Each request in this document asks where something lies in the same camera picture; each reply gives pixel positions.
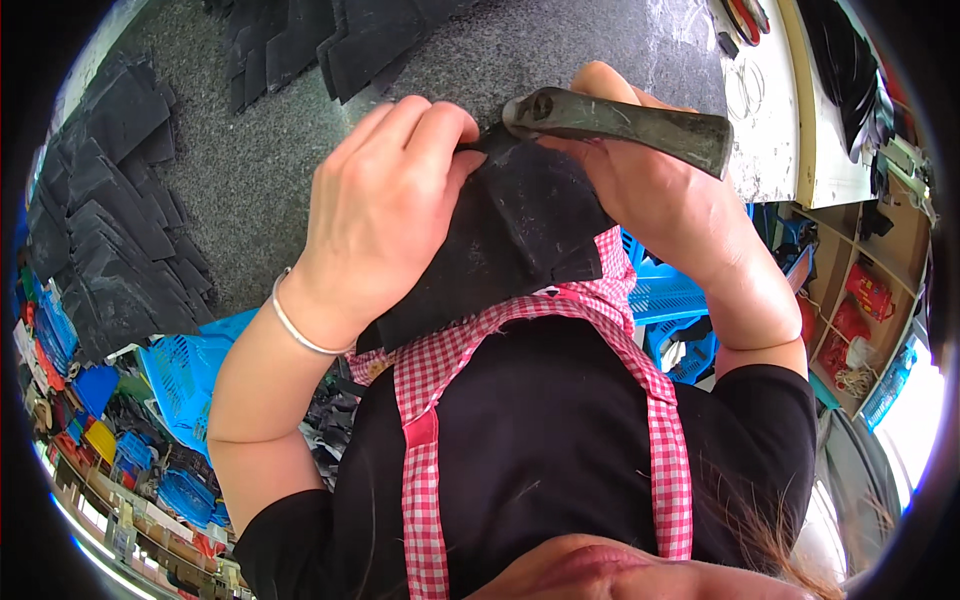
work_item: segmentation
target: hand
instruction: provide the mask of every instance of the hand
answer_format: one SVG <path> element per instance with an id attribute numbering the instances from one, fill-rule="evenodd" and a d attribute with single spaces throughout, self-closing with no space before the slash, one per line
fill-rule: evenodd
<path id="1" fill-rule="evenodd" d="M 485 158 L 454 147 L 478 137 L 462 108 L 408 96 L 375 108 L 317 167 L 306 248 L 279 291 L 308 340 L 344 348 L 413 288 Z"/>
<path id="2" fill-rule="evenodd" d="M 603 62 L 581 68 L 570 89 L 617 102 L 674 108 L 628 84 Z M 756 237 L 729 177 L 717 180 L 630 142 L 545 137 L 540 143 L 576 158 L 607 213 L 647 250 L 702 287 L 740 260 L 744 235 Z"/>

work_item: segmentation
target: black t-shirt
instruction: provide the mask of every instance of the black t-shirt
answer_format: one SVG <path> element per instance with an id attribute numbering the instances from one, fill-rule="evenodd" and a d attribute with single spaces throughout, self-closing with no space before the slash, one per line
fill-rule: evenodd
<path id="1" fill-rule="evenodd" d="M 587 321 L 542 317 L 502 331 L 484 340 L 437 406 L 452 598 L 564 534 L 657 553 L 642 388 Z M 712 393 L 676 389 L 694 489 L 692 558 L 763 569 L 730 524 L 782 518 L 791 543 L 800 531 L 813 485 L 813 392 L 770 365 L 728 372 Z M 387 370 L 357 409 L 336 493 L 282 498 L 237 542 L 257 598 L 407 597 L 404 448 Z"/>

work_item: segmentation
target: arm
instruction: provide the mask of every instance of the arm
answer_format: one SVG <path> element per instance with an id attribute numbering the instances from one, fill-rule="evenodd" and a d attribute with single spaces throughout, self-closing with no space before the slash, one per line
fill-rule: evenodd
<path id="1" fill-rule="evenodd" d="M 673 108 L 602 62 L 583 67 L 570 88 Z M 717 378 L 752 364 L 780 365 L 806 377 L 800 309 L 729 177 L 718 181 L 672 156 L 627 142 L 546 138 L 542 143 L 579 160 L 614 220 L 704 290 L 721 345 Z"/>
<path id="2" fill-rule="evenodd" d="M 346 348 L 413 288 L 484 159 L 453 150 L 478 135 L 461 108 L 411 96 L 375 108 L 317 168 L 306 248 L 277 290 L 301 335 Z M 323 488 L 298 425 L 332 360 L 295 340 L 269 302 L 227 355 L 207 444 L 238 535 L 280 498 Z"/>

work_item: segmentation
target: lips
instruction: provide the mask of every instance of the lips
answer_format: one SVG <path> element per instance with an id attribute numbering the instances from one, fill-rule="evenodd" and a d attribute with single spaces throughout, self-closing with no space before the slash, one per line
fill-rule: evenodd
<path id="1" fill-rule="evenodd" d="M 583 584 L 623 571 L 653 566 L 650 559 L 614 546 L 597 544 L 578 548 L 550 565 L 530 592 Z"/>

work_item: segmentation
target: bracelet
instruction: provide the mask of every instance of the bracelet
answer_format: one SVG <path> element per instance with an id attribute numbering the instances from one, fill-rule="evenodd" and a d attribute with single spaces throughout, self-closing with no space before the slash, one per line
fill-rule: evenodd
<path id="1" fill-rule="evenodd" d="M 276 278 L 276 281 L 274 281 L 274 290 L 270 294 L 270 300 L 274 305 L 274 311 L 276 312 L 276 315 L 280 318 L 280 322 L 283 323 L 283 326 L 286 327 L 287 331 L 290 332 L 290 335 L 294 336 L 295 340 L 297 340 L 307 348 L 310 348 L 314 352 L 317 352 L 319 354 L 326 354 L 327 356 L 340 356 L 341 354 L 346 354 L 347 352 L 352 350 L 353 344 L 350 344 L 348 348 L 344 348 L 342 350 L 328 350 L 326 348 L 320 348 L 310 340 L 303 337 L 303 334 L 297 331 L 297 328 L 294 327 L 294 324 L 290 323 L 290 319 L 287 318 L 287 314 L 283 312 L 283 309 L 280 307 L 280 300 L 278 300 L 276 297 L 276 290 L 280 287 L 280 282 L 283 279 L 285 279 L 289 273 L 290 273 L 290 267 L 287 267 L 286 269 L 283 270 L 283 273 L 281 273 Z"/>

